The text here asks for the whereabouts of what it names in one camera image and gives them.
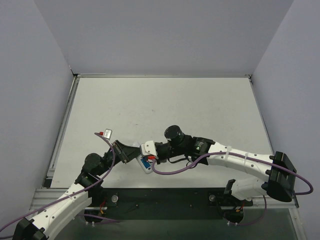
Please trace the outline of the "white remote control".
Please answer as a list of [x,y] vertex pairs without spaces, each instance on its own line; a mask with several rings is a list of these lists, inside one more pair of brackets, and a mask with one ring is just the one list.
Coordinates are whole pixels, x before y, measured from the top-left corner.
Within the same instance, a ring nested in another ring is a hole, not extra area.
[[136,160],[139,163],[139,165],[141,166],[141,168],[143,169],[143,171],[146,174],[152,173],[153,170],[151,168],[151,163],[149,162],[148,157],[146,155],[145,144],[144,143],[140,144],[139,142],[134,142],[132,144],[132,146],[139,148],[139,155],[138,155],[138,157],[136,157]]

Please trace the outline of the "blue battery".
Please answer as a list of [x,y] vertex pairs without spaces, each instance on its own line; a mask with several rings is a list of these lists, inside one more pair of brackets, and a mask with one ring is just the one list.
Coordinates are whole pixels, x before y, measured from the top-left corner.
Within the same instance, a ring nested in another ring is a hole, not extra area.
[[143,166],[146,168],[146,169],[149,169],[150,168],[150,163],[148,162],[148,160],[145,160],[144,158],[141,159],[141,162],[143,164]]

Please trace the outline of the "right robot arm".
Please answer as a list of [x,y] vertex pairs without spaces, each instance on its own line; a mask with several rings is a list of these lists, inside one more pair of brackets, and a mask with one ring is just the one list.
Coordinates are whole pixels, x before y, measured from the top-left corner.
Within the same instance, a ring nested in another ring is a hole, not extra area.
[[240,201],[267,195],[280,202],[291,202],[294,197],[297,170],[283,152],[268,155],[241,151],[212,139],[187,135],[177,125],[168,127],[164,136],[166,143],[145,144],[147,153],[154,156],[157,163],[185,156],[191,159],[192,168],[204,164],[246,173],[251,178],[230,179],[225,187],[226,195]]

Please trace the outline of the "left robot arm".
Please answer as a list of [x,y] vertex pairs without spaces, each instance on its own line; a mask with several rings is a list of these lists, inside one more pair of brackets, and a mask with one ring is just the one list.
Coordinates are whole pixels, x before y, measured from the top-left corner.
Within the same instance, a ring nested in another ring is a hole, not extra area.
[[53,240],[78,213],[89,205],[101,203],[103,194],[99,176],[108,173],[117,163],[128,163],[141,154],[136,146],[127,146],[119,141],[100,156],[90,153],[85,157],[75,182],[51,205],[44,206],[31,219],[22,218],[15,227],[14,240]]

